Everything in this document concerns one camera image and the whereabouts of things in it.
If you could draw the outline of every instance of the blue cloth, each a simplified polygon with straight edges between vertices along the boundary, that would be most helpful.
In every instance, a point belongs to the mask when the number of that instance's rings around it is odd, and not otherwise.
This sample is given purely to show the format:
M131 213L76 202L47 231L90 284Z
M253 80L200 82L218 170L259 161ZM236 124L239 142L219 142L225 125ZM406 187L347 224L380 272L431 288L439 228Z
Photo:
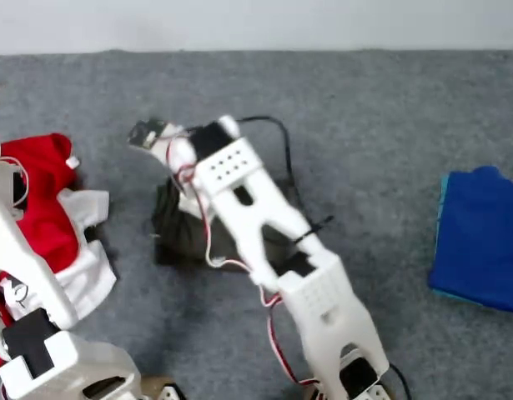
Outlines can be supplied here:
M495 167L442 179L436 291L513 312L513 182Z

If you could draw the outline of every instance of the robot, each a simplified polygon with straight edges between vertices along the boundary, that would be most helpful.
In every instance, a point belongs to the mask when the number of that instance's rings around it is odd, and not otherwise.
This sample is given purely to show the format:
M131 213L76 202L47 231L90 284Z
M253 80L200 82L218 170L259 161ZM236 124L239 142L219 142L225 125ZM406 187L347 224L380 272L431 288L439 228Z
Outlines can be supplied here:
M212 259L208 246L210 265L237 263L260 288L267 308L284 302L314 372L313 378L297 382L315 387L312 399L390 399L380 383L388 360L342 262L323 246L301 212L285 201L233 118L222 117L194 130L169 124L162 132L132 134L129 141L173 172L181 190L179 207L203 219L208 243L212 218L220 218L231 233L242 260ZM18 160L0 157L0 272L37 291L43 308L9 327L0 317L0 358L7 361L0 367L3 396L151 400L142 393L140 373L123 349L90 343L67 331L78 320L73 305L15 223L28 196L27 179L21 180L25 187L14 184L21 173L26 172ZM240 188L250 196L250 204L240 202ZM285 265L272 266L265 258L265 223L299 249ZM266 297L265 292L273 295ZM176 387L163 385L158 400L167 398L183 395Z
M0 273L36 291L43 308L9 327L0 315L0 358L6 361L0 367L3 398L152 400L143 395L139 371L122 348L86 342L67 331L78 321L76 311L16 224L28 196L28 179L21 173L26 171L18 160L0 157ZM159 400L182 398L173 385L159 391Z
M152 130L137 125L129 144L148 151L168 168L179 187L179 209L202 218L208 264L220 268L233 263L245 269L260 288L266 307L284 302L314 377L299 381L283 363L286 373L297 383L313 384L313 398L389 399L380 383L389 369L388 359L343 263L324 247L303 214L286 201L241 135L239 123L224 116L190 129L171 123L159 126ZM213 218L220 218L228 229L241 260L211 258ZM284 265L272 266L266 259L262 238L266 224L297 248ZM265 292L273 293L272 297L266 299ZM280 359L280 350L274 350Z

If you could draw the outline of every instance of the carpet floor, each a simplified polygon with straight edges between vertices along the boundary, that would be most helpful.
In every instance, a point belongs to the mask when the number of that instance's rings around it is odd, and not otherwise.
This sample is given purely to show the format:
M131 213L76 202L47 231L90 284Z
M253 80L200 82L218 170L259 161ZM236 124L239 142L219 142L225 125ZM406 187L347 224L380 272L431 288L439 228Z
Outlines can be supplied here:
M86 186L111 193L102 234L119 280L74 328L82 337L125 348L143 374L170 375L189 399L300 399L245 276L154 265L146 222L166 172L126 145L153 115L194 125L270 113L292 132L310 212L336 216L320 236L343 258L415 399L513 398L513 314L426 286L442 175L495 164L513 179L513 52L0 57L0 83L1 140L66 133ZM274 128L246 133L284 174ZM294 324L278 316L287 356L307 374Z

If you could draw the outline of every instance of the white robotic arm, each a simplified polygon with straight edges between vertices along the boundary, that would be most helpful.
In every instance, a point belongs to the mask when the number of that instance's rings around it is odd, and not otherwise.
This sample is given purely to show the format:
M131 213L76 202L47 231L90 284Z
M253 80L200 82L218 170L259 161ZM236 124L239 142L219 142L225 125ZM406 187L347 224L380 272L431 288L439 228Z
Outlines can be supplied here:
M340 258L323 246L301 212L287 202L249 141L241 137L236 121L222 117L191 133L168 125L147 140L148 146L141 147L179 179L179 207L201 217L201 202L205 218L220 218L254 284L283 298L318 389L330 400L388 398L385 392L371 396L384 391L377 383L389 363ZM135 136L129 141L145 142ZM250 195L250 204L240 202L240 188ZM261 232L266 224L299 250L281 271L265 256Z

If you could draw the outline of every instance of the white cloth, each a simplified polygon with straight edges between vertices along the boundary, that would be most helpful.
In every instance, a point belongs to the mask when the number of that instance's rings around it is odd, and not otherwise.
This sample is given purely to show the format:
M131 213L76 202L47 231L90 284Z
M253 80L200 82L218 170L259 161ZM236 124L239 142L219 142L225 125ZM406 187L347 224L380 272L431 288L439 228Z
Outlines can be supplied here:
M65 293L76 308L78 318L87 317L109 295L117 278L113 274L106 252L100 241L88 243L83 231L108 219L109 193L94 190L63 189L58 201L67 213L78 239L78 257L64 270L56 273ZM6 306L17 320L41 307L35 292L10 279L0 283Z

